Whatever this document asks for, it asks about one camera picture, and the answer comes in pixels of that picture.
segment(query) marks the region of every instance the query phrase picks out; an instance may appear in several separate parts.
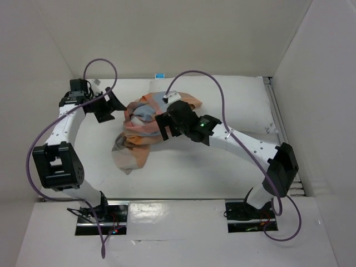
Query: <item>white pillow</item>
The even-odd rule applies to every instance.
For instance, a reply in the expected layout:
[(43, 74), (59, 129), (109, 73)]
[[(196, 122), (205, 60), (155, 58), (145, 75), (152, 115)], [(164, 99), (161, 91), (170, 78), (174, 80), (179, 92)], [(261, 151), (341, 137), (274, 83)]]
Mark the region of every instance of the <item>white pillow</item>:
[[(228, 125), (238, 131), (276, 134), (270, 102), (262, 77), (214, 75), (225, 96)], [(150, 93), (166, 91), (173, 78), (153, 80)], [(221, 96), (215, 82), (207, 76), (182, 76), (172, 89), (186, 92), (202, 102), (197, 114), (221, 118)]]

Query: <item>blue sticker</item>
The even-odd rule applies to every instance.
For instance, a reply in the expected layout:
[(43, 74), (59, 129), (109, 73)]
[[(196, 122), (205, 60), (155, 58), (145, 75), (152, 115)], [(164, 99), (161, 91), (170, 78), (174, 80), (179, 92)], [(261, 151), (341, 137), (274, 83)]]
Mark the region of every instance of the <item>blue sticker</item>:
[(165, 78), (164, 73), (156, 73), (156, 75), (155, 75), (155, 79), (164, 79), (164, 78)]

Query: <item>white wall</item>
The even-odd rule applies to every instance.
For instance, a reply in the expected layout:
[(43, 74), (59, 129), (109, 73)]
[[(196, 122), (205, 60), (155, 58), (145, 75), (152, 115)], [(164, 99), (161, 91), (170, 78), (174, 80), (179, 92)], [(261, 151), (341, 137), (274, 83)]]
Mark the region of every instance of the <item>white wall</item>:
[(72, 73), (31, 1), (0, 2), (1, 266), (14, 266), (36, 194), (24, 162), (36, 134), (57, 117)]
[[(311, 0), (33, 0), (80, 76), (93, 57), (121, 77), (188, 69), (272, 76)], [(91, 69), (112, 78), (112, 69)]]
[(273, 78), (340, 267), (356, 262), (356, 0), (314, 0)]

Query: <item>purple hose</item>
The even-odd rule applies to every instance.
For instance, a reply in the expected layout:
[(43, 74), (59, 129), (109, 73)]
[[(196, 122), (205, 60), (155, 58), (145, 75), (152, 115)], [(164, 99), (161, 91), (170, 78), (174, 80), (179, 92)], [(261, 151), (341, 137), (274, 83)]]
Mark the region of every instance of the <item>purple hose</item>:
[[(174, 79), (173, 81), (169, 84), (169, 87), (166, 91), (166, 94), (169, 93), (169, 91), (171, 90), (171, 87), (172, 85), (175, 83), (175, 81), (180, 77), (180, 76), (183, 76), (184, 74), (187, 74), (187, 73), (199, 73), (199, 74), (202, 74), (202, 75), (205, 75), (205, 76), (208, 76), (209, 78), (211, 78), (217, 85), (217, 87), (219, 88), (219, 91), (220, 91), (220, 94), (221, 94), (221, 113), (222, 113), (222, 122), (227, 130), (227, 132), (230, 132), (230, 129), (228, 127), (228, 124), (226, 123), (226, 116), (225, 116), (225, 97), (224, 97), (224, 92), (223, 92), (223, 89), (221, 88), (219, 82), (210, 74), (204, 72), (204, 71), (198, 71), (198, 70), (189, 70), (189, 71), (184, 71), (182, 73), (179, 73)], [(273, 201), (271, 202), (272, 203), (272, 210), (273, 210), (273, 213), (276, 215), (276, 216), (280, 216), (282, 215), (282, 212), (283, 212), (283, 207), (282, 207), (282, 201), (281, 201), (281, 198), (280, 198), (280, 195), (277, 191), (277, 188), (275, 187), (275, 185), (273, 184), (271, 178), (269, 177), (269, 175), (267, 174), (267, 172), (263, 169), (263, 167), (261, 166), (261, 164), (258, 162), (258, 160), (256, 159), (256, 157), (248, 150), (248, 148), (240, 141), (240, 139), (237, 138), (237, 136), (234, 135), (234, 133), (231, 133), (231, 136), (233, 137), (233, 139), (246, 151), (246, 153), (251, 157), (251, 159), (256, 163), (257, 167), (261, 170), (261, 172), (263, 173), (263, 175), (265, 176), (265, 178), (267, 179), (267, 182), (270, 184), (272, 190), (273, 190), (273, 193), (274, 195), (277, 197), (277, 201), (278, 201), (278, 206), (279, 206), (279, 211), (276, 212), (275, 210), (275, 207), (273, 205)], [(289, 238), (286, 238), (286, 239), (276, 239), (276, 238), (272, 238), (270, 235), (267, 234), (266, 232), (266, 225), (263, 229), (263, 232), (265, 233), (266, 236), (268, 236), (269, 238), (271, 238), (272, 240), (275, 240), (275, 241), (288, 241), (288, 240), (291, 240), (293, 238), (295, 238), (299, 231), (300, 231), (300, 228), (301, 228), (301, 215), (300, 215), (300, 212), (299, 212), (299, 209), (297, 207), (297, 205), (295, 204), (295, 202), (289, 197), (287, 196), (288, 199), (293, 203), (297, 213), (298, 213), (298, 217), (299, 217), (299, 226), (298, 226), (298, 230), (295, 232), (294, 235), (292, 235), (291, 237)]]
[[(114, 66), (113, 63), (111, 63), (109, 60), (106, 60), (104, 58), (97, 58), (95, 60), (92, 60), (90, 61), (87, 66), (85, 67), (84, 69), (84, 74), (83, 74), (83, 79), (85, 79), (86, 77), (86, 72), (87, 72), (87, 69), (88, 67), (96, 62), (96, 61), (105, 61), (107, 63), (109, 63), (111, 65), (111, 67), (113, 68), (114, 72), (115, 72), (115, 80), (113, 82), (113, 85), (111, 86), (111, 88), (105, 92), (103, 95), (97, 97), (97, 98), (94, 98), (92, 100), (89, 100), (88, 102), (85, 102), (81, 105), (78, 105), (76, 106), (75, 108), (72, 108), (71, 110), (69, 110), (67, 113), (71, 113), (75, 110), (77, 110), (78, 108), (81, 108), (81, 107), (84, 107), (84, 106), (87, 106), (95, 101), (98, 101), (99, 99), (105, 97), (106, 95), (108, 95), (112, 90), (113, 88), (115, 87), (116, 85), (116, 82), (117, 82), (117, 70), (116, 70), (116, 67)], [(99, 232), (99, 236), (100, 236), (100, 239), (101, 239), (101, 256), (102, 258), (104, 259), (105, 258), (105, 241), (104, 241), (104, 238), (103, 238), (103, 235), (102, 235), (102, 231), (101, 231), (101, 227), (100, 227), (100, 224), (99, 224), (99, 219), (96, 215), (96, 212), (94, 211), (94, 208), (92, 207), (92, 205), (90, 205), (90, 203), (84, 199), (70, 199), (70, 200), (63, 200), (63, 199), (55, 199), (55, 198), (52, 198), (52, 197), (49, 197), (49, 196), (46, 196), (44, 193), (42, 193), (34, 184), (33, 180), (32, 180), (32, 177), (31, 177), (31, 173), (29, 171), (29, 161), (31, 159), (31, 153), (36, 145), (36, 143), (38, 142), (38, 140), (51, 128), (53, 127), (54, 125), (56, 125), (57, 123), (59, 123), (61, 120), (63, 120), (64, 118), (66, 117), (66, 114), (64, 114), (63, 116), (59, 117), (58, 119), (56, 119), (55, 121), (53, 121), (51, 124), (49, 124), (46, 128), (44, 128), (40, 133), (39, 135), (34, 139), (34, 141), (32, 142), (31, 146), (29, 147), (28, 149), (28, 152), (27, 152), (27, 156), (26, 156), (26, 174), (27, 174), (27, 179), (28, 179), (28, 182), (29, 184), (31, 185), (31, 187), (33, 188), (33, 190), (39, 194), (40, 196), (42, 196), (44, 199), (48, 199), (48, 200), (51, 200), (51, 201), (57, 201), (57, 202), (69, 202), (69, 201), (83, 201), (85, 204), (88, 205), (88, 207), (91, 209), (91, 212), (93, 213), (94, 215), (94, 218), (95, 218), (95, 221), (96, 221), (96, 224), (97, 224), (97, 227), (98, 227), (98, 232)]]

